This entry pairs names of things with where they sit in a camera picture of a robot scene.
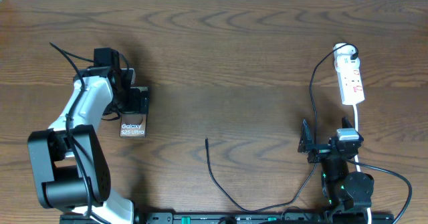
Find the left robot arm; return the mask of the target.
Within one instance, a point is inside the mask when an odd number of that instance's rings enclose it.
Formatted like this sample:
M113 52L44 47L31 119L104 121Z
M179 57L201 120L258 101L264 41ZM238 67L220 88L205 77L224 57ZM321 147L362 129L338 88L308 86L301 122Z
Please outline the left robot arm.
M62 212L60 223L144 223L133 201L112 188L97 130L120 121L120 136L146 136L150 90L115 49L96 48L90 66L77 69L66 107L47 129L27 139L37 198Z

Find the bronze Galaxy smartphone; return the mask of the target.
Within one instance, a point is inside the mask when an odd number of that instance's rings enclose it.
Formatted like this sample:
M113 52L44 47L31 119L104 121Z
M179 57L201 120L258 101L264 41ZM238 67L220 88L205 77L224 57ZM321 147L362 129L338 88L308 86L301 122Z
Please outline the bronze Galaxy smartphone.
M121 111L120 137L144 138L146 136L150 90L148 87L130 89L129 105Z

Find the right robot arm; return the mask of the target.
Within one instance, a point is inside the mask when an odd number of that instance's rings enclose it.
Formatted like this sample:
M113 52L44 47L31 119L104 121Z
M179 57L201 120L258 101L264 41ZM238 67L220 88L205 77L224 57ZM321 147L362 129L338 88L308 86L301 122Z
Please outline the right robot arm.
M348 167L363 141L345 117L342 127L326 144L316 144L308 123L302 122L298 152L306 153L309 163L322 166L322 191L331 205L323 213L327 223L372 223L369 208L374 179L363 172L351 172Z

